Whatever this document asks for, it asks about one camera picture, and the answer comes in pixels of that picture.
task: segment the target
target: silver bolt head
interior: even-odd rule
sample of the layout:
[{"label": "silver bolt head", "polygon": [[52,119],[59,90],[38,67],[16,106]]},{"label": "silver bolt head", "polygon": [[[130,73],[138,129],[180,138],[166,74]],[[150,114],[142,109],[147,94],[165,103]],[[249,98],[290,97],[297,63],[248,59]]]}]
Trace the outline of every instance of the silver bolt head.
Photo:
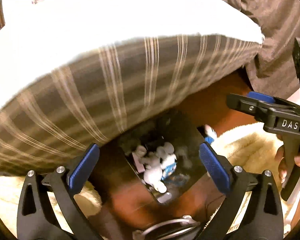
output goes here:
[{"label": "silver bolt head", "polygon": [[57,168],[57,173],[63,173],[66,170],[64,166],[60,166]]},{"label": "silver bolt head", "polygon": [[190,215],[184,215],[184,216],[182,216],[182,218],[183,218],[183,219],[189,219],[189,220],[192,219],[192,217],[191,217]]},{"label": "silver bolt head", "polygon": [[266,171],[265,171],[265,175],[268,176],[268,177],[271,177],[272,173],[271,173],[271,171],[266,170]]},{"label": "silver bolt head", "polygon": [[235,166],[234,171],[235,172],[242,172],[242,167],[241,166]]},{"label": "silver bolt head", "polygon": [[28,171],[28,177],[32,177],[34,175],[34,171]]}]

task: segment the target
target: plaid fabric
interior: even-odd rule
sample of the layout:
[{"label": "plaid fabric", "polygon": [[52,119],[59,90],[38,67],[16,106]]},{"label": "plaid fabric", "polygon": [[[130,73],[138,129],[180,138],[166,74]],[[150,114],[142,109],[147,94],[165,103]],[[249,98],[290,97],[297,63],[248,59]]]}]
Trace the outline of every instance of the plaid fabric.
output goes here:
[{"label": "plaid fabric", "polygon": [[221,35],[144,38],[54,70],[0,111],[0,174],[48,172],[250,62],[261,44]]}]

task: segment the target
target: beige fur rug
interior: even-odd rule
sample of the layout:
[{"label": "beige fur rug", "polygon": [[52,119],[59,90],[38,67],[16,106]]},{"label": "beige fur rug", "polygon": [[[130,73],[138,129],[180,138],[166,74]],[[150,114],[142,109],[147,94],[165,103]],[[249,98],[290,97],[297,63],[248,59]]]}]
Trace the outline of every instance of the beige fur rug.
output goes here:
[{"label": "beige fur rug", "polygon": [[[18,204],[24,180],[25,177],[0,176],[0,218],[15,237],[17,237]],[[54,194],[48,192],[48,195],[61,228],[72,233]],[[81,193],[75,195],[74,199],[86,217],[100,212],[101,198],[91,183],[86,182]]]},{"label": "beige fur rug", "polygon": [[[267,133],[263,130],[263,123],[255,123],[239,126],[225,132],[211,146],[217,154],[225,156],[232,165],[242,166],[247,172],[262,173],[264,170],[270,170],[279,191],[281,191],[278,175],[279,163],[274,160],[274,156],[282,144],[282,141],[278,140],[275,134]],[[251,192],[247,192],[229,233],[239,227],[250,196]],[[300,194],[293,205],[287,205],[281,199],[285,235],[290,231],[290,223],[296,212],[299,198]]]}]

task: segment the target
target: wooden floor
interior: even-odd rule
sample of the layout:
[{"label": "wooden floor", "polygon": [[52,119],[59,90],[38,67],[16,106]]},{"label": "wooden floor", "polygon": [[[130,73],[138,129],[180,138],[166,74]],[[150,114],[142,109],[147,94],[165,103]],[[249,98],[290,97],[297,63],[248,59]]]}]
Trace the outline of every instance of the wooden floor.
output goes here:
[{"label": "wooden floor", "polygon": [[[248,82],[237,71],[189,96],[176,108],[187,114],[194,125],[209,124],[221,134],[255,122],[252,116],[229,110],[226,106],[228,93],[246,95],[250,91]],[[211,180],[204,176],[177,201],[162,207],[136,179],[124,157],[116,154],[111,143],[102,147],[90,181],[105,201],[101,212],[91,217],[90,222],[111,240],[131,240],[136,228],[142,230],[185,214],[206,221],[223,199]]]}]

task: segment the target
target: white plastic object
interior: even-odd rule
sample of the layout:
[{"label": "white plastic object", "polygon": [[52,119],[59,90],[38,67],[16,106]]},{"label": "white plastic object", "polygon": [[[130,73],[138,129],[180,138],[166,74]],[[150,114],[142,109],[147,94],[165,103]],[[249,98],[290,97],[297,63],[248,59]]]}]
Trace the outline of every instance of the white plastic object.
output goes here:
[{"label": "white plastic object", "polygon": [[160,193],[165,193],[167,191],[167,187],[161,182],[162,177],[162,169],[160,166],[147,169],[143,173],[143,180],[154,187],[156,191],[159,191]]},{"label": "white plastic object", "polygon": [[162,181],[157,181],[155,184],[153,184],[153,187],[156,191],[159,191],[160,193],[165,193],[167,191],[167,187]]},{"label": "white plastic object", "polygon": [[162,146],[157,147],[156,155],[161,159],[165,159],[167,157],[167,153],[166,153],[164,147],[162,147]]},{"label": "white plastic object", "polygon": [[142,158],[143,156],[145,156],[147,153],[147,150],[144,146],[139,145],[137,146],[136,150],[134,151],[134,154],[138,157],[138,158]]},{"label": "white plastic object", "polygon": [[157,157],[156,152],[149,152],[148,155],[149,157]]},{"label": "white plastic object", "polygon": [[217,133],[212,129],[211,126],[205,124],[204,125],[204,131],[206,133],[207,136],[210,136],[212,139],[217,139],[218,138],[218,135]]},{"label": "white plastic object", "polygon": [[165,142],[163,145],[164,150],[167,154],[173,154],[174,153],[174,147],[170,142]]},{"label": "white plastic object", "polygon": [[155,155],[152,156],[150,155],[149,157],[140,158],[139,161],[141,164],[148,164],[147,165],[148,169],[160,166],[160,159]]},{"label": "white plastic object", "polygon": [[175,154],[170,154],[168,155],[161,163],[161,169],[165,170],[169,165],[173,164],[176,162],[176,155]]}]

